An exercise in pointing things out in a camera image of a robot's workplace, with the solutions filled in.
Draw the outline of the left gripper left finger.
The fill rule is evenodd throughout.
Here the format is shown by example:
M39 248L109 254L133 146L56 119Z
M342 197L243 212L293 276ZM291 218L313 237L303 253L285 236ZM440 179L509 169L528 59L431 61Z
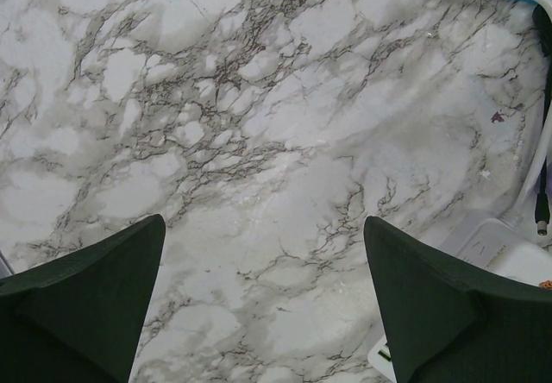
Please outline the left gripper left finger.
M166 236L153 215L25 272L1 262L3 382L127 382Z

